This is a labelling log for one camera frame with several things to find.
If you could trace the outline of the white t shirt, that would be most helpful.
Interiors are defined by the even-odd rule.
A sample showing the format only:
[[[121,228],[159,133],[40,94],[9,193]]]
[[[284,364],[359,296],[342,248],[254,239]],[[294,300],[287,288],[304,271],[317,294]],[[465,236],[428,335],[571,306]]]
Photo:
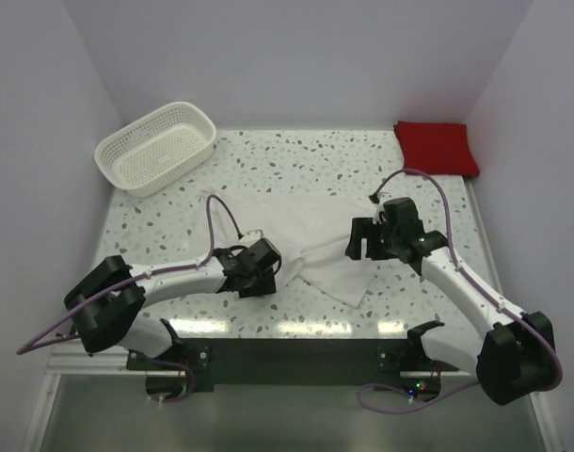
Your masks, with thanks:
[[[242,233],[260,230],[278,249],[282,266],[278,290],[299,278],[328,297],[352,308],[359,306],[376,273],[370,260],[345,255],[353,218],[367,218],[375,209],[365,200],[336,196],[224,192],[228,205],[211,202],[215,246],[226,248]]]

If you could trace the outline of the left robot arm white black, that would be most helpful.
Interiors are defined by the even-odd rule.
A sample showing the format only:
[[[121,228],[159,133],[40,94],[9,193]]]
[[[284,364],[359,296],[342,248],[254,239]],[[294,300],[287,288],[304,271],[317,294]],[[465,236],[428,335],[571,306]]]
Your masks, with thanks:
[[[183,296],[234,292],[255,298],[277,292],[282,256],[266,238],[216,248],[169,265],[129,265],[105,258],[65,297],[64,305],[88,354],[123,347],[160,369],[192,363],[187,344],[165,319],[141,312]]]

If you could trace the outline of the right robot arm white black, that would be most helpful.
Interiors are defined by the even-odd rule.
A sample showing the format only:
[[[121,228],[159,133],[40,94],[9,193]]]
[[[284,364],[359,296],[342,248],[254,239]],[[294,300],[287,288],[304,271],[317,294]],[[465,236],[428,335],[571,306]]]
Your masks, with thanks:
[[[407,332],[401,361],[424,370],[434,362],[476,377],[485,394],[506,405],[533,392],[556,388],[563,370],[555,351],[550,320],[527,313],[467,268],[450,237],[426,231],[410,198],[380,203],[370,218],[353,218],[348,258],[396,259],[432,283],[474,327],[464,342],[431,320]]]

